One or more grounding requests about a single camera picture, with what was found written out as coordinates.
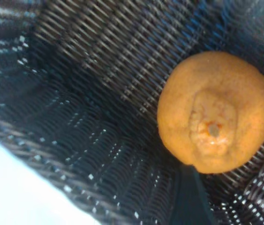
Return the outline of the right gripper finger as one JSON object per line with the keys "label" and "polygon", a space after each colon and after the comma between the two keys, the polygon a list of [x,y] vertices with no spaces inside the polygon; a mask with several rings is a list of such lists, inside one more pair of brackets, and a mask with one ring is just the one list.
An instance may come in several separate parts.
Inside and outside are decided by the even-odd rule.
{"label": "right gripper finger", "polygon": [[215,225],[206,190],[192,166],[180,165],[176,176],[171,225]]}

